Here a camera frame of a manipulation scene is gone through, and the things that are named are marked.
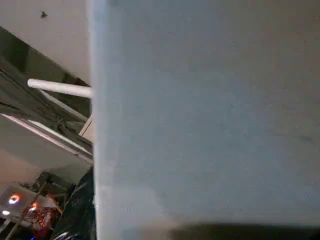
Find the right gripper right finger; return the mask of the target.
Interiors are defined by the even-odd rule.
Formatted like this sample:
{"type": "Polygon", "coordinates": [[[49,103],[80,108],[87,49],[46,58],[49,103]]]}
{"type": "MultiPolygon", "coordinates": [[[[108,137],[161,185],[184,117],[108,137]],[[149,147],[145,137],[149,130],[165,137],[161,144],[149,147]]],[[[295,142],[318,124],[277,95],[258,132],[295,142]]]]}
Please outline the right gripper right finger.
{"type": "Polygon", "coordinates": [[[282,223],[199,222],[169,231],[172,240],[318,240],[320,226],[282,223]]]}

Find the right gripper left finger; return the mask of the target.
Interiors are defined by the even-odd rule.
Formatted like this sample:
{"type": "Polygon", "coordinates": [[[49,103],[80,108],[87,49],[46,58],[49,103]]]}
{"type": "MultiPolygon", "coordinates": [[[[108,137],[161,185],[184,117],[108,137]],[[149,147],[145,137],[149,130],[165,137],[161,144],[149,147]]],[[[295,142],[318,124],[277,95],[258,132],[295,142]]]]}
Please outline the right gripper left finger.
{"type": "Polygon", "coordinates": [[[53,231],[55,240],[95,240],[94,173],[88,171],[72,192],[53,231]]]}

